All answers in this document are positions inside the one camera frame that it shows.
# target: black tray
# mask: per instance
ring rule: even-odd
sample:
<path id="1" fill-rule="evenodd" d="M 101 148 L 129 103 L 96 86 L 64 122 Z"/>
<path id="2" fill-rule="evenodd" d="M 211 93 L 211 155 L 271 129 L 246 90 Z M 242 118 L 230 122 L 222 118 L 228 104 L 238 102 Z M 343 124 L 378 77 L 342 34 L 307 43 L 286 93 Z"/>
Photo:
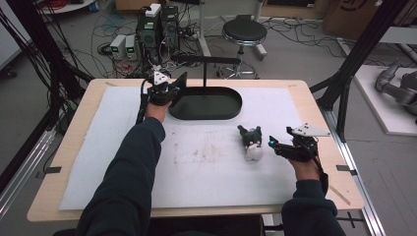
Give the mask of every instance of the black tray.
<path id="1" fill-rule="evenodd" d="M 225 87 L 187 87 L 169 113 L 180 120 L 227 120 L 237 116 L 242 96 Z"/>

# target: white paper sheet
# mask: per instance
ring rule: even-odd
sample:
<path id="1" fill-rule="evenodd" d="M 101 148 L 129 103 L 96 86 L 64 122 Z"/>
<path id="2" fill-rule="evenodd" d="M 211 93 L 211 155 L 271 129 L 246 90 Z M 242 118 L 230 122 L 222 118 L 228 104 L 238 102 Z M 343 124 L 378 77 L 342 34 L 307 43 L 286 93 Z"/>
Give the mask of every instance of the white paper sheet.
<path id="1" fill-rule="evenodd" d="M 301 125 L 286 88 L 235 88 L 240 114 L 230 120 L 182 121 L 167 114 L 152 207 L 283 204 L 295 191 L 294 170 L 268 146 L 269 135 L 291 144 L 285 127 Z M 108 88 L 72 169 L 60 209 L 83 209 L 102 181 L 124 136 L 135 124 L 139 88 Z M 261 126 L 263 157 L 246 161 L 238 125 Z"/>

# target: white small object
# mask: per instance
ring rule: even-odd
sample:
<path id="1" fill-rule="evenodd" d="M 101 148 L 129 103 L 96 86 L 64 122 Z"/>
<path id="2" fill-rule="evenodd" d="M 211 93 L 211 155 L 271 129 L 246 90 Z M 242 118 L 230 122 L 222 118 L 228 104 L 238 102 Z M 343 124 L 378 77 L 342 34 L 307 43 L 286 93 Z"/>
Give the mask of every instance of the white small object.
<path id="1" fill-rule="evenodd" d="M 171 79 L 171 78 L 165 76 L 164 74 L 162 74 L 158 71 L 153 71 L 153 82 L 156 85 L 160 85 L 164 82 L 167 82 L 167 81 L 169 81 L 169 79 Z"/>
<path id="2" fill-rule="evenodd" d="M 145 11 L 145 16 L 147 17 L 156 17 L 157 13 L 160 11 L 160 4 L 152 3 L 150 4 L 151 10 Z"/>
<path id="3" fill-rule="evenodd" d="M 260 144 L 253 144 L 246 147 L 245 159 L 247 161 L 255 160 L 259 161 L 262 157 L 262 148 Z"/>
<path id="4" fill-rule="evenodd" d="M 267 53 L 267 51 L 265 50 L 265 48 L 261 45 L 261 44 L 258 44 L 257 45 L 257 49 L 258 49 L 258 52 L 260 53 L 260 55 L 264 58 L 264 57 L 266 57 L 267 55 L 268 55 L 268 53 Z"/>
<path id="5" fill-rule="evenodd" d="M 292 129 L 292 133 L 303 137 L 330 136 L 330 132 L 324 131 L 316 126 L 309 125 L 308 123 Z"/>

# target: wooden table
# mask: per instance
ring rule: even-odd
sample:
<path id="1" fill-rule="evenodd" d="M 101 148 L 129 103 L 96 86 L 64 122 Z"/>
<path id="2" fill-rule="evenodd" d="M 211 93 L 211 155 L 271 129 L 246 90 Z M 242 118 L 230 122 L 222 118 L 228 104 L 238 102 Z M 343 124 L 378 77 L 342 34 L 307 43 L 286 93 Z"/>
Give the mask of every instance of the wooden table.
<path id="1" fill-rule="evenodd" d="M 74 116 L 74 119 L 58 148 L 51 166 L 62 166 L 59 173 L 47 174 L 28 212 L 30 221 L 77 220 L 81 210 L 59 210 L 64 196 L 71 168 L 77 157 L 91 120 L 107 87 L 139 87 L 142 80 L 97 79 L 89 88 Z M 200 87 L 202 80 L 188 80 L 188 87 Z M 287 88 L 292 96 L 300 119 L 328 130 L 309 88 L 303 81 L 280 80 L 208 80 L 209 87 L 230 88 Z M 325 172 L 329 175 L 328 196 L 338 209 L 359 209 L 364 201 L 349 171 L 338 171 L 336 165 L 345 165 L 333 137 L 320 137 L 320 158 Z M 282 206 L 222 206 L 194 208 L 162 208 L 153 210 L 152 217 L 185 215 L 220 215 L 245 213 L 280 213 Z"/>

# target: cardboard box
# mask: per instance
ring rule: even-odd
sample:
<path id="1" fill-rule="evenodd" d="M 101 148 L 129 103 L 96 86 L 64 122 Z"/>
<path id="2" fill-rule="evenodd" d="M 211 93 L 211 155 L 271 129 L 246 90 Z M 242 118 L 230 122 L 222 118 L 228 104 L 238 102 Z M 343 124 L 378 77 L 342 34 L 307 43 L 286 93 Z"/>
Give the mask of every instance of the cardboard box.
<path id="1" fill-rule="evenodd" d="M 328 9 L 328 0 L 316 0 L 314 7 L 277 6 L 264 3 L 263 17 L 298 18 L 306 20 L 322 19 Z"/>
<path id="2" fill-rule="evenodd" d="M 311 7 L 311 5 L 314 6 L 315 0 L 267 0 L 267 4 L 292 7 Z"/>
<path id="3" fill-rule="evenodd" d="M 159 3 L 159 0 L 116 0 L 116 9 L 140 10 L 142 7 L 150 6 L 152 3 Z"/>
<path id="4" fill-rule="evenodd" d="M 376 1 L 331 0 L 323 20 L 325 34 L 358 39 L 378 10 Z"/>

